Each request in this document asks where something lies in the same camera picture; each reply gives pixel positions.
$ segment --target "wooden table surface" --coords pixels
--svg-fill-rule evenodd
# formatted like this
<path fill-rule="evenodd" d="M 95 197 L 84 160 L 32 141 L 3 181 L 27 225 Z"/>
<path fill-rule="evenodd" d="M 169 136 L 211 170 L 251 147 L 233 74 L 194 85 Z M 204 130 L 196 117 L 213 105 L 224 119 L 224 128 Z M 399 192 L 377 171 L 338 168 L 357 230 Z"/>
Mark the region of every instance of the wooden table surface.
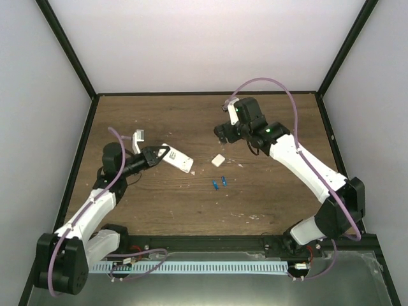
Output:
<path fill-rule="evenodd" d="M 268 122 L 293 129 L 291 103 L 284 95 L 256 95 Z M 132 235 L 281 234 L 315 214 L 319 203 L 287 168 L 265 155 L 254 156 L 245 141 L 221 145 L 213 133 L 229 120 L 221 105 L 227 96 L 101 97 L 69 204 L 68 220 L 89 196 L 101 167 L 103 147 L 115 141 L 108 126 L 131 136 L 145 130 L 145 145 L 167 143 L 194 159 L 192 173 L 162 162 L 143 172 L 103 220 L 128 227 Z M 313 95 L 296 95 L 299 140 L 335 169 Z M 125 141 L 131 150 L 131 142 Z M 226 162 L 211 164 L 217 154 Z M 228 186 L 223 187 L 221 176 Z M 216 191 L 212 180 L 219 184 Z"/>

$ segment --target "small white cube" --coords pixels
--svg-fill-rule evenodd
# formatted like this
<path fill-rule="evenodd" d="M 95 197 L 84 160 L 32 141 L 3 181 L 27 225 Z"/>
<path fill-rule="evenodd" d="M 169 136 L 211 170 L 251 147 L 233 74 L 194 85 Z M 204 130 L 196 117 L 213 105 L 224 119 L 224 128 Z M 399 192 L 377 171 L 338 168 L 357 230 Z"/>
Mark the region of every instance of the small white cube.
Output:
<path fill-rule="evenodd" d="M 222 156 L 221 154 L 218 154 L 212 161 L 211 163 L 216 166 L 220 167 L 220 165 L 225 161 L 225 157 Z"/>

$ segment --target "white cable tray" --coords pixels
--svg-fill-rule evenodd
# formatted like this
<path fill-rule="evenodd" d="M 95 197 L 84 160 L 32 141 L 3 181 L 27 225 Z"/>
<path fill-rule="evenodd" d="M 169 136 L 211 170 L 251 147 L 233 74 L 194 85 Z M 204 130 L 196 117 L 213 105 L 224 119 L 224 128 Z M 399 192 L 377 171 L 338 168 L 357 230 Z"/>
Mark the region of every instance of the white cable tray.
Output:
<path fill-rule="evenodd" d="M 156 266 L 159 261 L 141 261 L 132 266 L 122 266 L 114 273 L 141 274 Z M 113 261 L 96 263 L 89 273 L 109 273 Z M 286 275 L 286 261 L 166 261 L 154 274 L 268 274 Z"/>

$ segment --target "red wire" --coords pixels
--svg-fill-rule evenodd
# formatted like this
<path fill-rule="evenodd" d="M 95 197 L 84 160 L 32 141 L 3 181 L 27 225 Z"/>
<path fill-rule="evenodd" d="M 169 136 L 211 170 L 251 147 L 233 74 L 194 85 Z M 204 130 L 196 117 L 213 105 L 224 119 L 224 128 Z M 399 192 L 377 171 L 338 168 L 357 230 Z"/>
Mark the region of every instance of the red wire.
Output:
<path fill-rule="evenodd" d="M 138 252 L 141 252 L 141 251 L 142 251 L 142 249 L 141 249 L 138 245 L 132 245 L 132 246 L 130 247 L 130 249 L 131 249 L 131 250 L 137 250 Z M 142 259 L 142 255 L 139 255 L 137 261 L 140 261 L 141 259 Z"/>
<path fill-rule="evenodd" d="M 310 267 L 311 267 L 312 266 L 312 260 L 313 260 L 313 250 L 312 250 L 312 247 L 310 247 L 309 245 L 306 245 L 306 248 L 310 252 Z"/>

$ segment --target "black metal frame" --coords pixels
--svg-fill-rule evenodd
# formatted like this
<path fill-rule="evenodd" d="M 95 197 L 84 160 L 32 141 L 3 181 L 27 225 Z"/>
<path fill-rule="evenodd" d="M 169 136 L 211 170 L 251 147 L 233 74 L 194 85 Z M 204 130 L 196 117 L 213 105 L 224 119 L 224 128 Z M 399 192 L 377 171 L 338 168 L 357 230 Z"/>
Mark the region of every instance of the black metal frame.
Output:
<path fill-rule="evenodd" d="M 53 30 L 56 38 L 58 39 L 61 47 L 65 51 L 67 58 L 71 62 L 74 70 L 76 71 L 79 79 L 84 85 L 89 97 L 92 100 L 91 107 L 89 108 L 89 113 L 85 123 L 84 131 L 82 133 L 78 149 L 76 151 L 75 160 L 69 174 L 68 183 L 64 196 L 62 199 L 61 207 L 55 222 L 54 229 L 59 228 L 65 219 L 68 205 L 71 199 L 73 188 L 75 185 L 75 180 L 77 179 L 80 163 L 82 156 L 84 154 L 85 146 L 91 131 L 92 122 L 96 113 L 99 98 L 101 96 L 175 96 L 175 95 L 218 95 L 218 94 L 231 94 L 230 92 L 157 92 L 157 93 L 109 93 L 109 94 L 96 94 L 87 74 L 82 67 L 71 43 L 69 42 L 67 36 L 64 33 L 55 13 L 47 0 L 36 0 L 38 6 L 43 12 L 46 20 L 48 21 L 51 29 Z M 305 94 L 311 93 L 315 95 L 316 103 L 319 108 L 324 128 L 327 133 L 328 141 L 333 152 L 335 163 L 339 172 L 347 176 L 346 167 L 344 166 L 339 146 L 337 145 L 336 138 L 333 134 L 333 129 L 324 107 L 323 96 L 326 94 L 330 84 L 333 82 L 335 75 L 339 71 L 344 59 L 349 53 L 351 47 L 356 41 L 360 31 L 363 29 L 365 22 L 368 20 L 371 12 L 375 8 L 378 0 L 366 0 L 363 5 L 357 19 L 355 20 L 349 34 L 347 35 L 345 41 L 343 42 L 332 66 L 330 67 L 326 77 L 324 78 L 319 90 L 316 91 L 302 91 L 293 92 L 295 94 Z M 241 92 L 242 94 L 284 94 L 281 91 L 266 91 L 266 92 Z M 359 228 L 365 232 L 362 222 L 358 224 Z M 261 251 L 265 252 L 267 257 L 279 257 L 286 260 L 303 260 L 304 254 L 300 254 L 297 257 L 286 256 L 282 253 L 282 250 L 270 247 L 279 239 L 277 235 L 261 235 L 261 236 L 203 236 L 203 237 L 189 237 L 189 236 L 130 236 L 132 243 L 137 245 L 149 245 L 149 247 L 164 247 L 169 251 L 184 251 L 184 252 L 196 252 L 196 251 L 211 251 L 211 252 L 225 252 L 225 251 Z M 353 242 L 349 239 L 341 238 L 336 241 L 337 248 L 340 251 L 374 251 L 378 262 L 382 265 L 382 276 L 386 282 L 388 293 L 390 294 L 391 300 L 394 306 L 401 305 L 393 281 L 390 276 L 390 272 L 384 260 L 384 256 L 379 245 L 378 239 L 375 235 L 366 234 L 362 235 L 360 242 Z M 321 242 L 321 251 L 332 250 L 333 246 L 330 241 Z M 24 291 L 20 299 L 20 306 L 25 306 L 28 304 L 31 290 L 33 288 L 33 271 L 31 271 L 30 276 L 25 285 Z"/>

